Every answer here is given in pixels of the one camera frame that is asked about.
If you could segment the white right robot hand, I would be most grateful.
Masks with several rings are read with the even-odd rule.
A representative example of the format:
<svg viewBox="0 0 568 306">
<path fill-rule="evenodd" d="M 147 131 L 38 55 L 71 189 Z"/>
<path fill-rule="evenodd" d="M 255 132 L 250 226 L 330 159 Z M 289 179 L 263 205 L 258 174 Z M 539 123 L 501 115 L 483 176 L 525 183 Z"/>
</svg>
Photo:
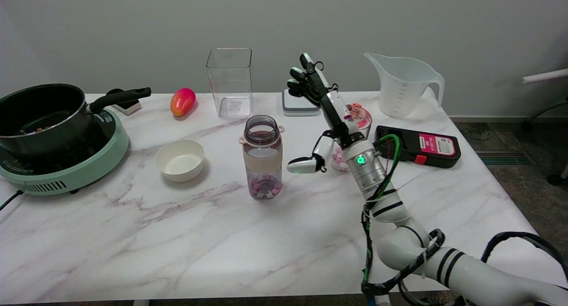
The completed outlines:
<svg viewBox="0 0 568 306">
<path fill-rule="evenodd" d="M 287 170 L 291 173 L 325 172 L 334 143 L 342 150 L 343 161 L 349 170 L 357 175 L 365 175 L 373 167 L 374 148 L 359 132 L 357 122 L 347 108 L 337 88 L 326 80 L 317 63 L 307 53 L 300 56 L 301 68 L 290 70 L 292 79 L 288 80 L 288 93 L 297 98 L 304 98 L 318 107 L 329 126 L 318 139 L 310 157 L 291 160 Z"/>
</svg>

